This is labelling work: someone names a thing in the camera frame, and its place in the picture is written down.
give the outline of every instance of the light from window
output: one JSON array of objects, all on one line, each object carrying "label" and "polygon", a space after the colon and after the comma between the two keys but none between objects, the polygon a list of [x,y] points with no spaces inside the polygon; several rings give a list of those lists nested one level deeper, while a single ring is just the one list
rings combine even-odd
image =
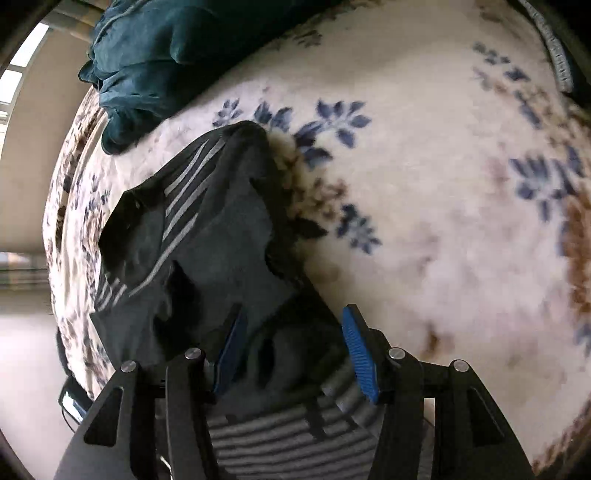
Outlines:
[{"label": "light from window", "polygon": [[18,49],[18,52],[12,58],[10,64],[16,65],[17,67],[26,67],[29,65],[31,57],[41,43],[41,40],[43,40],[48,28],[47,25],[43,25],[42,23],[37,24],[27,39],[22,43],[21,48]]},{"label": "light from window", "polygon": [[[4,146],[4,137],[6,136],[6,125],[0,124],[0,153],[2,152],[2,147]],[[0,264],[2,263],[2,253],[0,253]]]},{"label": "light from window", "polygon": [[10,103],[21,81],[22,73],[7,70],[0,77],[0,102]]}]

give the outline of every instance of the blue flower pattern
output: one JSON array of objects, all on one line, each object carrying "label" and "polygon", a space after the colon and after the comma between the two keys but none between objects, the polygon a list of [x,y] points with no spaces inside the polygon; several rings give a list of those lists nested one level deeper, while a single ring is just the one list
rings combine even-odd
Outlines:
[{"label": "blue flower pattern", "polygon": [[336,229],[338,238],[349,238],[351,248],[360,248],[364,253],[371,255],[374,247],[382,245],[382,242],[374,235],[375,228],[371,226],[371,218],[362,216],[353,204],[343,205],[343,213],[340,225]]},{"label": "blue flower pattern", "polygon": [[[243,111],[238,108],[239,103],[240,99],[226,100],[223,108],[216,114],[212,125],[223,127],[238,120],[243,115]],[[318,118],[304,124],[294,134],[291,134],[295,149],[301,154],[310,171],[334,160],[331,152],[317,145],[319,135],[331,132],[344,147],[353,149],[357,146],[356,131],[364,129],[371,123],[371,118],[360,112],[364,106],[365,102],[359,100],[351,103],[342,100],[336,103],[318,100],[316,104]],[[290,133],[292,117],[293,108],[283,107],[273,111],[267,101],[262,101],[252,115],[252,119],[269,132],[277,130],[285,134]],[[361,215],[353,204],[341,205],[340,211],[340,218],[335,218],[335,221],[339,222],[335,230],[338,238],[347,238],[351,248],[360,249],[368,255],[373,253],[375,247],[382,245],[375,235],[375,227],[371,226],[369,216]],[[313,220],[304,220],[307,223],[313,222]],[[328,233],[317,223],[314,231],[318,232],[316,235],[318,238]]]},{"label": "blue flower pattern", "polygon": [[[475,43],[472,49],[483,55],[484,62],[487,64],[505,65],[507,69],[504,70],[503,76],[516,85],[521,82],[530,82],[530,77],[526,72],[518,66],[511,65],[509,58],[499,57],[496,51],[488,50],[483,43]],[[500,92],[506,91],[503,86],[494,83],[490,75],[482,69],[475,67],[473,71],[483,90],[488,91],[492,90],[493,87],[497,87]],[[545,95],[539,90],[534,96],[538,94]],[[530,104],[529,99],[534,97],[528,97],[520,88],[513,90],[512,95],[519,102],[518,110],[520,114],[532,128],[543,130],[544,125],[540,114]],[[566,154],[562,159],[552,158],[548,161],[543,155],[537,155],[536,158],[526,156],[523,159],[510,158],[509,165],[517,175],[515,194],[523,200],[537,204],[538,214],[542,222],[549,222],[554,215],[553,212],[558,211],[558,215],[561,216],[561,225],[557,235],[557,252],[561,256],[566,256],[564,241],[569,233],[569,220],[566,217],[563,202],[565,197],[578,194],[574,181],[577,178],[584,178],[585,174],[580,154],[574,146],[570,145],[568,141],[563,142],[562,145],[555,141],[550,142],[550,144],[555,148],[558,146],[564,147]],[[589,322],[582,322],[577,328],[574,343],[584,347],[586,358],[591,356],[591,324]]]},{"label": "blue flower pattern", "polygon": [[214,127],[225,127],[242,115],[242,110],[238,108],[240,99],[226,100],[222,109],[217,113],[217,118],[212,122]]}]

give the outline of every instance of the white blanket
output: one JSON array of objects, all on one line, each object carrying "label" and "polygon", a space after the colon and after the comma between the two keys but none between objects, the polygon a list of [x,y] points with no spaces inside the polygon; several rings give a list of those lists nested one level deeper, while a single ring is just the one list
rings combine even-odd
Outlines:
[{"label": "white blanket", "polygon": [[92,97],[98,125],[56,166],[44,236],[70,366],[93,395],[113,371],[89,319],[109,213],[195,138],[251,119],[290,214],[312,220],[298,255],[335,313],[356,303],[391,344],[470,362],[536,468],[587,424],[591,135],[503,2],[346,1],[118,157]]}]

